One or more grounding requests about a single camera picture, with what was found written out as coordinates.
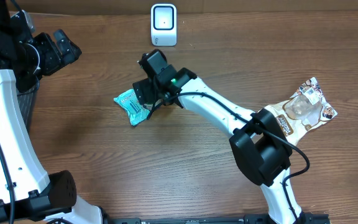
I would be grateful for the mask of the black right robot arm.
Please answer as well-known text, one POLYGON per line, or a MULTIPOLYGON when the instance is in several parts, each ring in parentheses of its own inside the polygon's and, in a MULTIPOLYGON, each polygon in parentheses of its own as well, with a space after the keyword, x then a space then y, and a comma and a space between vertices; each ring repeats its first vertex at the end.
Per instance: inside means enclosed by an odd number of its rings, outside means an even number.
POLYGON ((242 174, 262 189, 270 221, 302 223, 289 181, 290 156, 296 147, 270 111, 254 112, 230 102, 189 69, 176 70, 159 49, 143 54, 138 64, 147 74, 133 84, 141 104, 150 104, 152 112, 176 104, 207 119, 228 137, 242 174))

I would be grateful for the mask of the beige dried food pouch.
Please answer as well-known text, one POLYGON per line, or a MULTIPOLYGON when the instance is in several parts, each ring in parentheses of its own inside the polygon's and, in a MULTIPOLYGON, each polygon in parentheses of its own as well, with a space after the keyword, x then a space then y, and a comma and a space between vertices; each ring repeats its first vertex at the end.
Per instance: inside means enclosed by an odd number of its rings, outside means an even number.
POLYGON ((273 114, 287 141, 294 146, 307 132, 337 116, 315 77, 302 83, 288 100, 265 109, 273 114))

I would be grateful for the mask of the teal snack wrapper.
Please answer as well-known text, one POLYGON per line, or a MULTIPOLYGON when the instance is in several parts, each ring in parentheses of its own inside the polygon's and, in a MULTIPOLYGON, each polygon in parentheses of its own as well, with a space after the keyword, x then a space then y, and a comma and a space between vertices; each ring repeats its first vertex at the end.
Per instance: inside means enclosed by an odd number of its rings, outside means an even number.
POLYGON ((115 97, 114 102, 124 109, 132 126, 137 126, 139 123, 143 122, 150 113, 150 110, 139 103, 133 89, 127 90, 115 97))

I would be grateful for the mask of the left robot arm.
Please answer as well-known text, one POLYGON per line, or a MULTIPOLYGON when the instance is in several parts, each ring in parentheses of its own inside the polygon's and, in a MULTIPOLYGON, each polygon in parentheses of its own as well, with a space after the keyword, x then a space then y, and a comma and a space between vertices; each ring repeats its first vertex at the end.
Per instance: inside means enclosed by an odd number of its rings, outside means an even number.
POLYGON ((24 123, 18 98, 35 92, 44 76, 81 55, 62 30, 34 34, 30 17, 10 15, 0 1, 0 223, 107 223, 108 216, 82 199, 67 170, 49 174, 41 165, 24 123))

